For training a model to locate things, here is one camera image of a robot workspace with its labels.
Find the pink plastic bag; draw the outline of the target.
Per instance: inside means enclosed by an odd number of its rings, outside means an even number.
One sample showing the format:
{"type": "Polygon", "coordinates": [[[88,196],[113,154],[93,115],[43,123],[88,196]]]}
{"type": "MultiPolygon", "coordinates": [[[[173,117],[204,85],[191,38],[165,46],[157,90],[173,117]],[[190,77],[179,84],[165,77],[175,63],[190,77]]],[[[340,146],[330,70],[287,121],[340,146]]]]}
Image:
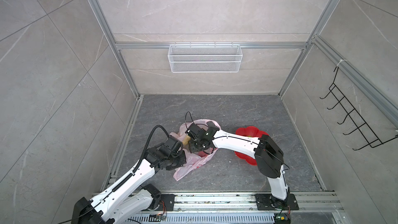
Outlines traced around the pink plastic bag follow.
{"type": "MultiPolygon", "coordinates": [[[[187,136],[185,132],[187,128],[190,126],[190,124],[191,122],[187,124],[183,123],[179,127],[179,131],[177,133],[171,132],[170,135],[182,142],[185,136],[187,136]]],[[[208,161],[212,159],[217,150],[218,149],[216,148],[212,154],[205,154],[203,152],[191,153],[188,149],[188,145],[186,146],[183,145],[183,151],[185,152],[186,155],[186,164],[175,170],[175,173],[173,175],[174,179],[176,181],[180,181],[191,171],[205,165],[208,161]]]]}

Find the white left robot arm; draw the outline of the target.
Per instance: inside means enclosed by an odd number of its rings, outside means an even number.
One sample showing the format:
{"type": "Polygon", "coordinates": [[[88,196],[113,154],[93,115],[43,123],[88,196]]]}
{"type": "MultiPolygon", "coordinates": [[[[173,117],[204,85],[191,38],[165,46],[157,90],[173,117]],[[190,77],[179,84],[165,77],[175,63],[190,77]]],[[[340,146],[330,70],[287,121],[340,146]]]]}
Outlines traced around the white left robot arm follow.
{"type": "Polygon", "coordinates": [[[118,224],[142,210],[165,210],[161,192],[153,185],[144,185],[159,170],[173,170],[186,163],[183,143],[171,135],[166,141],[149,148],[155,126],[147,139],[138,162],[115,183],[90,200],[85,197],[74,206],[68,224],[118,224]]]}

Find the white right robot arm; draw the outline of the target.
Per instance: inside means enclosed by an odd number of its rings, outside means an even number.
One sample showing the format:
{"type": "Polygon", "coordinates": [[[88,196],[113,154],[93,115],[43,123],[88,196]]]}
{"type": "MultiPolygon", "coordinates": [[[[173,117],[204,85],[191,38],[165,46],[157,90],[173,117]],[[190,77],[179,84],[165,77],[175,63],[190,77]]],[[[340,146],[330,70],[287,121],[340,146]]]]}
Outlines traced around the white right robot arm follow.
{"type": "Polygon", "coordinates": [[[288,205],[290,189],[285,179],[284,153],[273,139],[263,134],[247,137],[228,133],[210,124],[192,123],[185,134],[190,137],[188,147],[191,153],[212,149],[228,149],[254,159],[257,168],[271,187],[271,202],[274,208],[288,205]]]}

